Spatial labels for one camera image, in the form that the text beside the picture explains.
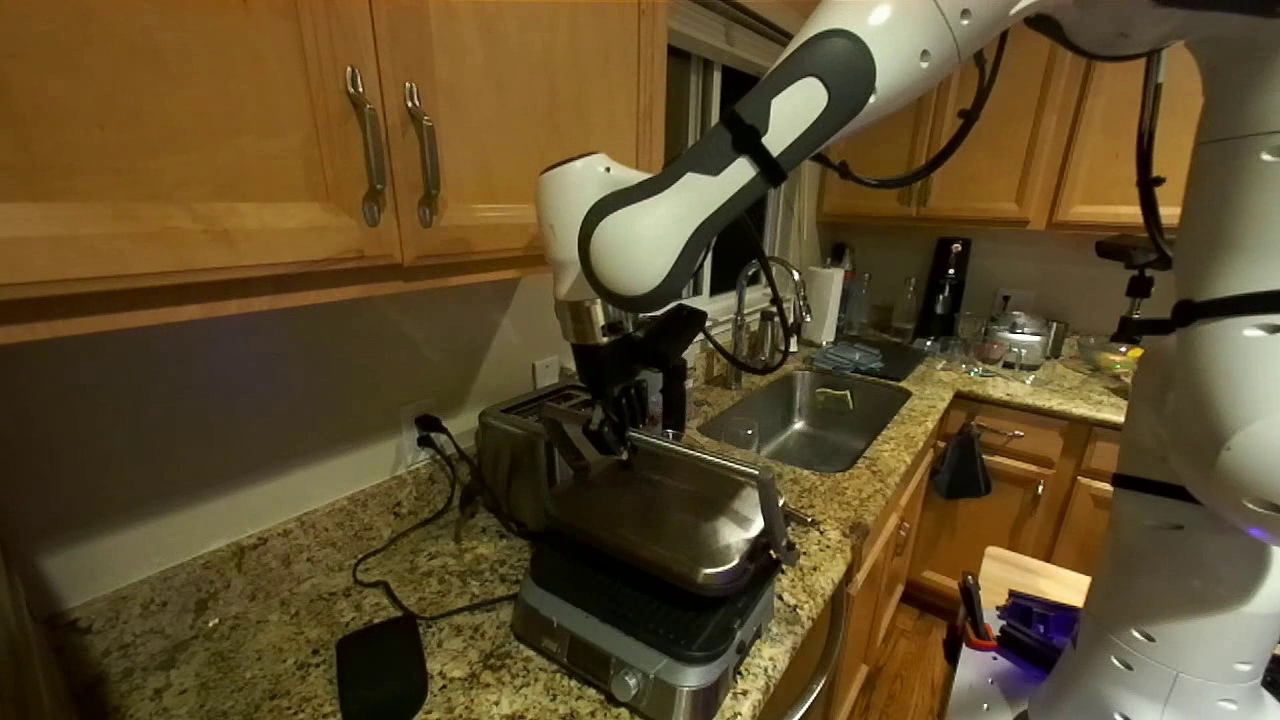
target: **kitchen sink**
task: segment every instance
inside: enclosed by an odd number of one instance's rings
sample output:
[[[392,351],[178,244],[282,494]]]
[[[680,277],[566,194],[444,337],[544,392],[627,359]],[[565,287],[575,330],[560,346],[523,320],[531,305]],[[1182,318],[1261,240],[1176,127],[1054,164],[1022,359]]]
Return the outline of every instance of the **kitchen sink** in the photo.
[[[756,447],[775,463],[842,474],[890,424],[907,398],[911,392],[896,385],[799,368],[738,398],[705,422],[698,433],[720,444]]]

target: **robotic arm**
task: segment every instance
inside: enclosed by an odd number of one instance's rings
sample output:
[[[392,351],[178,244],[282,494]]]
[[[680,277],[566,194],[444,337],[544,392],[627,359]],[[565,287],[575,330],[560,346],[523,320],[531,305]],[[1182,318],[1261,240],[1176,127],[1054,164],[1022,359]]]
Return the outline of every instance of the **robotic arm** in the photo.
[[[1280,641],[1280,0],[825,0],[664,174],[609,158],[544,174],[560,330],[601,346],[596,300],[622,314],[680,300],[753,195],[1018,21],[1098,59],[1186,39],[1202,76],[1180,305],[1127,399],[1113,543],[1077,647],[1026,711],[1280,717],[1261,694]]]

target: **backsplash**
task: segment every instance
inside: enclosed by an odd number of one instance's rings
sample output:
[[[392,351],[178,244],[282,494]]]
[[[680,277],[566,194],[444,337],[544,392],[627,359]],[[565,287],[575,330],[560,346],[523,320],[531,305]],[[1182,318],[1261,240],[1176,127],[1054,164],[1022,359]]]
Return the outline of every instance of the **backsplash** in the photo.
[[[1054,318],[1066,334],[1113,334],[1127,308],[1118,263],[1093,257],[1093,238],[1043,238],[1043,233],[825,233],[825,244],[851,244],[870,273],[870,305],[890,308],[907,281],[922,286],[926,254],[937,238],[966,238],[970,263],[959,318],[984,320],[1000,294],[1011,294],[1022,308]],[[1156,277],[1156,297],[1145,314],[1168,314],[1172,277]]]
[[[417,412],[467,433],[534,358],[544,273],[0,350],[0,543],[77,608],[388,480]]]

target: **countertop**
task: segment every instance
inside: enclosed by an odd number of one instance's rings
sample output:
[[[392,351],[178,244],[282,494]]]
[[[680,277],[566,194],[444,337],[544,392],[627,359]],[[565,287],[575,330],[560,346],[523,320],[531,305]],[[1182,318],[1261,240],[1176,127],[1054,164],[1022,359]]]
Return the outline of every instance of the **countertop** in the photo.
[[[1123,399],[1077,363],[1026,378],[922,359],[902,387],[911,399],[856,470],[816,478],[775,463],[799,559],[781,577],[772,624],[753,645],[720,710],[722,720],[765,710],[955,392],[1093,424],[1123,422]],[[737,398],[695,392],[692,422]],[[686,444],[737,458],[698,433],[686,433]],[[338,717],[337,641],[396,617],[381,592],[350,587],[349,567],[440,502],[440,478],[409,474],[68,613],[56,635],[77,666],[81,698],[90,717]],[[527,548],[479,514],[467,523],[412,531],[365,577],[392,582],[417,613],[444,613],[514,592],[523,565]],[[507,617],[498,605],[424,628],[430,688],[420,717],[627,717],[514,645]]]

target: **faucet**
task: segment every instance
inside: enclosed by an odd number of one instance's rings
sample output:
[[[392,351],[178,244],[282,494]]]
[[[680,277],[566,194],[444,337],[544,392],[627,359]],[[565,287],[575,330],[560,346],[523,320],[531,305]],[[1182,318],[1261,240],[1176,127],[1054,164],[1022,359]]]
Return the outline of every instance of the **faucet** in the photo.
[[[781,259],[781,257],[765,257],[765,259],[756,259],[756,263],[743,263],[738,273],[737,273],[737,294],[733,294],[733,351],[737,358],[743,358],[746,351],[746,281],[753,281],[753,273],[758,273],[758,269],[768,269],[768,263],[775,263],[775,269],[785,269],[788,273],[788,281],[791,281],[791,305],[795,305],[795,314],[791,314],[791,320],[785,318],[785,330],[788,330],[788,351],[795,351],[795,346],[799,346],[799,324],[812,318],[812,305],[807,305],[807,287],[802,287],[802,277],[799,277],[799,269],[795,263],[788,263],[788,259]]]

